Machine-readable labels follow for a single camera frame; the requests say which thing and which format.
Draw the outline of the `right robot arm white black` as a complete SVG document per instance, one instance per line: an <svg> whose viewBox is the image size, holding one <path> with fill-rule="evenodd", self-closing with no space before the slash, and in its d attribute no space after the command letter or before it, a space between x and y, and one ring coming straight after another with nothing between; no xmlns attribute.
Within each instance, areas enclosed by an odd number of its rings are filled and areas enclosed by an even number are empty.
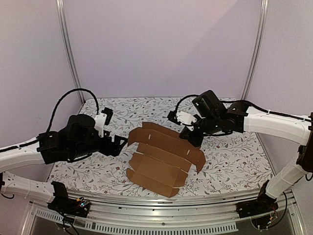
<svg viewBox="0 0 313 235"><path fill-rule="evenodd" d="M285 190L313 171L313 117L295 116L263 109L247 100L226 101L212 90L192 94L198 115L174 109L174 122L183 125L180 138L199 147L204 137L227 136L234 132L267 134L299 144L298 156L262 187L253 202L256 213L264 213Z"/></svg>

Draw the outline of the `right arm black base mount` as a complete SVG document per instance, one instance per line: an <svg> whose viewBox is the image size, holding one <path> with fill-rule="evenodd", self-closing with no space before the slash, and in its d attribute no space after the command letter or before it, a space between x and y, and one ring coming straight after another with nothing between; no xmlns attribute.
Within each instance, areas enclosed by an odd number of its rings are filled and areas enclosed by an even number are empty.
<svg viewBox="0 0 313 235"><path fill-rule="evenodd" d="M252 225L258 229L268 229L277 215L278 204L276 199L266 195L267 180L261 187L258 197L253 200L243 201L236 204L236 212L240 218L257 216L267 212L273 212L273 215L265 215L251 220Z"/></svg>

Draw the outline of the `brown cardboard box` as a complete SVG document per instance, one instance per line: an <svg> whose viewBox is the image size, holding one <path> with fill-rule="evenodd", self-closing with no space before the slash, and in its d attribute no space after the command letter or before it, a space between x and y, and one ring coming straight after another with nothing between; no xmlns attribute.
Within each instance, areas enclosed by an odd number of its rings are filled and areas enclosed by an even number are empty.
<svg viewBox="0 0 313 235"><path fill-rule="evenodd" d="M137 143L126 170L129 181L171 198L185 185L191 166L201 172L206 159L199 147L179 138L179 133L152 122L129 132L128 145Z"/></svg>

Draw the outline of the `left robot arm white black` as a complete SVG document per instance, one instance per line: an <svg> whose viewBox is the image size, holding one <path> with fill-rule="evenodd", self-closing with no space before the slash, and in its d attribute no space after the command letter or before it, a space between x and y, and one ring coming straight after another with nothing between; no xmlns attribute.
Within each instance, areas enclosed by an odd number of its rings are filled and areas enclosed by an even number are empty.
<svg viewBox="0 0 313 235"><path fill-rule="evenodd" d="M67 189L59 182L39 182L16 176L10 170L27 165L49 165L57 162L75 163L99 152L116 157L127 144L127 138L110 136L104 126L109 124L106 114L92 118L71 115L65 128L46 131L37 137L0 151L0 192L20 194L48 204L54 203L61 212L69 212L73 203Z"/></svg>

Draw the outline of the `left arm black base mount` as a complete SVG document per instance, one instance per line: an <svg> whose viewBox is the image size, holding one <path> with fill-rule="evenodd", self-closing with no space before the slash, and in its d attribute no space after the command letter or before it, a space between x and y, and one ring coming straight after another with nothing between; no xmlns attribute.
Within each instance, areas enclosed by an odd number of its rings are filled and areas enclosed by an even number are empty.
<svg viewBox="0 0 313 235"><path fill-rule="evenodd" d="M53 181L51 184L54 189L54 198L52 202L47 204L49 209L61 214L69 214L87 218L91 206L89 199L84 197L71 199L69 198L67 189L63 183Z"/></svg>

